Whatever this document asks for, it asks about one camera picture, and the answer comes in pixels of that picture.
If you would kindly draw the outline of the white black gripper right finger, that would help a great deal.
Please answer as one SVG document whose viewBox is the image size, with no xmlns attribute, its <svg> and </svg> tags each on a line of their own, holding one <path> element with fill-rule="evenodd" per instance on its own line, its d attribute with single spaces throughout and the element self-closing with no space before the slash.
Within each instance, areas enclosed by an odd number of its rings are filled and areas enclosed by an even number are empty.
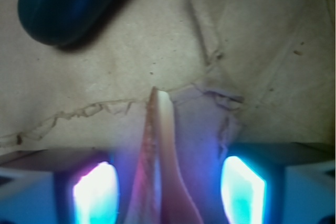
<svg viewBox="0 0 336 224">
<path fill-rule="evenodd" d="M 330 144 L 234 144 L 220 184 L 229 223 L 335 223 Z"/>
</svg>

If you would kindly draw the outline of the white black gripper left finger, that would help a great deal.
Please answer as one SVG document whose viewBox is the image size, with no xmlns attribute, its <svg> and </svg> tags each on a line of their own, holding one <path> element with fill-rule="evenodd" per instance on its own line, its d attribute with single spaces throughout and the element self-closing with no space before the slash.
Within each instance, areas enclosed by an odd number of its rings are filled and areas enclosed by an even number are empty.
<svg viewBox="0 0 336 224">
<path fill-rule="evenodd" d="M 116 223 L 112 155 L 93 148 L 1 155 L 1 223 Z"/>
</svg>

